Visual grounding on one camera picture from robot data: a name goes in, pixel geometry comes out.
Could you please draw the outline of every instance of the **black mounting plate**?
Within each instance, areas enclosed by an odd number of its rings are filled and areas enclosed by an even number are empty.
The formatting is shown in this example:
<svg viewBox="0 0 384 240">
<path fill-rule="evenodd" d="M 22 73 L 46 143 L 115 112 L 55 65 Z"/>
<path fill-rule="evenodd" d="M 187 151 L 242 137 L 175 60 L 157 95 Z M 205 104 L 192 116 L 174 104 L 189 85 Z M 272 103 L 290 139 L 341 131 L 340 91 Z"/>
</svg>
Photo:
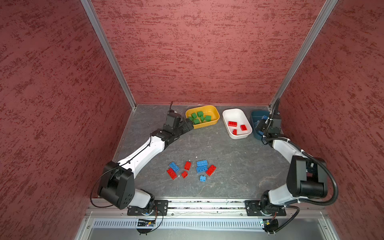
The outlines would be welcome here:
<svg viewBox="0 0 384 240">
<path fill-rule="evenodd" d="M 259 210 L 259 200 L 245 200 L 245 210 L 247 211 L 247 216 L 263 216 L 268 217 Z M 279 207 L 279 210 L 276 214 L 276 216 L 287 216 L 287 213 L 285 212 L 285 209 L 283 206 Z"/>
<path fill-rule="evenodd" d="M 160 210 L 163 213 L 163 215 L 166 216 L 168 211 L 168 200 L 155 200 L 155 207 L 157 207 L 157 210 Z M 152 211 L 148 215 L 144 215 L 142 211 L 140 211 L 140 209 L 141 208 L 139 207 L 129 206 L 127 215 L 128 216 L 154 216 L 155 215 L 155 211 Z"/>
</svg>

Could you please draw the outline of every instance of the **blue toy brick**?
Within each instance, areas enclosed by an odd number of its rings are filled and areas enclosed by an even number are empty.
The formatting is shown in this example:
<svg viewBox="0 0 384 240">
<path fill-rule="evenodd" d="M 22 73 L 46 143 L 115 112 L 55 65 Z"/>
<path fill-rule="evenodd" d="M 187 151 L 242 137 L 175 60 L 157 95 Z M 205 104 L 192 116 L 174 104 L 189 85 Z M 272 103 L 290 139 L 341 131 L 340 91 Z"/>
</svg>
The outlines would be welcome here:
<svg viewBox="0 0 384 240">
<path fill-rule="evenodd" d="M 198 166 L 198 167 L 200 167 L 200 166 L 204 166 L 204 165 L 208 165 L 207 160 L 197 161 L 197 166 Z"/>
<path fill-rule="evenodd" d="M 205 172 L 207 170 L 208 170 L 207 165 L 200 166 L 200 167 L 196 168 L 197 173 Z"/>
<path fill-rule="evenodd" d="M 173 171 L 175 172 L 178 172 L 180 170 L 180 168 L 174 163 L 174 162 L 171 162 L 170 165 L 169 165 Z"/>
</svg>

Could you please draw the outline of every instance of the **marbled gray surface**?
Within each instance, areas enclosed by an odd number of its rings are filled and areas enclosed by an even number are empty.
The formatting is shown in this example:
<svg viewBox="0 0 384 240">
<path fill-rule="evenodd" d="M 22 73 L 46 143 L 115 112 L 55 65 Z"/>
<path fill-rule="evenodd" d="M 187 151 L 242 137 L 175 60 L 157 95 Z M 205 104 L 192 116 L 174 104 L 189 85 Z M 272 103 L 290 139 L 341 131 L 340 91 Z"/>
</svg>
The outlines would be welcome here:
<svg viewBox="0 0 384 240">
<path fill-rule="evenodd" d="M 195 105 L 174 105 L 172 109 L 185 116 L 185 111 Z M 247 119 L 256 109 L 263 107 L 218 106 L 220 119 L 217 124 L 194 129 L 182 135 L 163 152 L 155 156 L 135 178 L 138 189 L 144 189 L 157 197 L 236 197 L 259 198 L 265 190 L 285 183 L 289 163 L 269 146 L 253 137 L 231 139 L 222 120 L 222 112 L 240 108 Z M 123 159 L 140 147 L 151 132 L 162 128 L 169 106 L 139 105 L 132 124 L 123 141 L 119 159 Z M 208 167 L 217 167 L 214 174 L 200 182 L 202 174 L 196 172 L 196 161 L 206 159 Z M 180 177 L 172 180 L 166 170 L 174 161 Z M 186 161 L 192 162 L 188 176 L 181 173 Z"/>
</svg>

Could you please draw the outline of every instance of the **dark blue bin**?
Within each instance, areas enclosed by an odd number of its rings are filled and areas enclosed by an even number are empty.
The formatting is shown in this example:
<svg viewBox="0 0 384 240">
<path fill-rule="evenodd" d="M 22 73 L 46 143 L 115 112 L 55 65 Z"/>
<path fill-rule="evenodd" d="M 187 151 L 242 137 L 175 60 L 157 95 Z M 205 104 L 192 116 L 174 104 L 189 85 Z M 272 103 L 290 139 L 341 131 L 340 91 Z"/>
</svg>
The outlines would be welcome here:
<svg viewBox="0 0 384 240">
<path fill-rule="evenodd" d="M 258 131 L 255 130 L 256 123 L 258 120 L 261 120 L 263 116 L 268 116 L 268 115 L 269 115 L 269 111 L 264 111 L 264 110 L 256 110 L 251 113 L 250 120 L 251 120 L 252 129 L 253 129 L 253 136 L 258 140 L 261 140 L 262 136 L 258 133 Z"/>
</svg>

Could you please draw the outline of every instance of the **metal corner post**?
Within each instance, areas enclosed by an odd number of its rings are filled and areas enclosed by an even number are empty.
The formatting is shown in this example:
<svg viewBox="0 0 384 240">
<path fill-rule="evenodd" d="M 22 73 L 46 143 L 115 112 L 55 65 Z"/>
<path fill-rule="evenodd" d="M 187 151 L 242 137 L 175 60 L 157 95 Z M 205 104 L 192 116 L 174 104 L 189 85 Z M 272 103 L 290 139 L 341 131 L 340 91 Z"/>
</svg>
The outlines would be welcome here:
<svg viewBox="0 0 384 240">
<path fill-rule="evenodd" d="M 103 28 L 101 27 L 99 18 L 97 17 L 96 11 L 92 5 L 91 0 L 80 0 L 85 12 L 88 15 L 89 20 L 91 21 L 91 24 L 93 26 L 93 29 L 96 32 L 97 37 L 99 38 L 101 45 L 105 51 L 105 54 L 107 55 L 109 62 L 112 65 L 113 70 L 115 71 L 115 74 L 120 82 L 120 85 L 127 96 L 127 99 L 129 101 L 129 104 L 131 105 L 132 109 L 136 107 L 135 99 L 133 98 L 133 95 L 131 93 L 131 90 L 129 89 L 129 86 L 127 84 L 127 81 L 125 80 L 124 74 L 121 71 L 121 68 L 119 66 L 119 63 L 115 57 L 115 54 L 113 53 L 113 50 L 108 42 L 107 36 L 105 35 L 105 32 Z"/>
<path fill-rule="evenodd" d="M 272 101 L 270 103 L 270 107 L 275 104 L 275 101 L 280 98 L 283 95 L 283 92 L 287 88 L 288 84 L 290 83 L 291 79 L 293 78 L 293 75 L 296 73 L 297 69 L 299 68 L 301 62 L 303 61 L 305 55 L 311 48 L 314 40 L 316 39 L 317 35 L 319 34 L 321 28 L 324 26 L 325 21 L 328 19 L 329 15 L 331 14 L 333 8 L 335 7 L 338 0 L 326 0 L 323 7 L 321 8 L 319 15 L 317 16 L 315 22 L 313 23 L 310 31 L 308 32 L 307 37 L 305 38 L 303 45 L 301 46 L 299 52 L 296 55 L 296 58 L 293 60 L 291 67 L 289 68 L 287 74 L 285 75 L 279 89 L 275 93 L 274 97 L 272 98 Z"/>
</svg>

